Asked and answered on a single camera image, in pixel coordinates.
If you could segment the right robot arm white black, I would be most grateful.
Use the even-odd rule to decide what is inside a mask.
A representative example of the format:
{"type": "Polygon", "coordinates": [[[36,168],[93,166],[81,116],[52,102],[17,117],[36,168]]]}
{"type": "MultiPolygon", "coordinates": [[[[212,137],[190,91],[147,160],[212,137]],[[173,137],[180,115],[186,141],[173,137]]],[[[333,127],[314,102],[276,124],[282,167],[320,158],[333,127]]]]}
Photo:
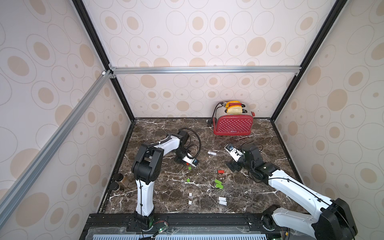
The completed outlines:
{"type": "Polygon", "coordinates": [[[255,181],[284,193],[307,211],[307,214],[302,214],[271,205],[261,217],[264,229],[271,232],[279,227],[289,228],[317,240],[355,239],[358,229],[344,200],[323,196],[296,181],[275,164],[264,162],[254,144],[247,143],[239,149],[227,144],[225,149],[232,157],[227,163],[232,172],[247,170],[255,181]]]}

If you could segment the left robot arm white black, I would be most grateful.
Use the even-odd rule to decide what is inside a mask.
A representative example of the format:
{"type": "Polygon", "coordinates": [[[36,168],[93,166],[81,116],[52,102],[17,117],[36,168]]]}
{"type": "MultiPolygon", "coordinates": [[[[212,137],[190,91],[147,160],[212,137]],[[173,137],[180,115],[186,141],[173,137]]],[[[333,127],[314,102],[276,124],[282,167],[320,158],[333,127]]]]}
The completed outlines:
{"type": "Polygon", "coordinates": [[[163,140],[155,143],[143,143],[135,156],[132,173],[138,188],[137,206],[134,217],[141,228],[148,231],[154,223],[154,184],[161,173],[163,157],[172,152],[180,152],[181,159],[185,157],[185,143],[189,138],[186,131],[167,135],[163,140]]]}

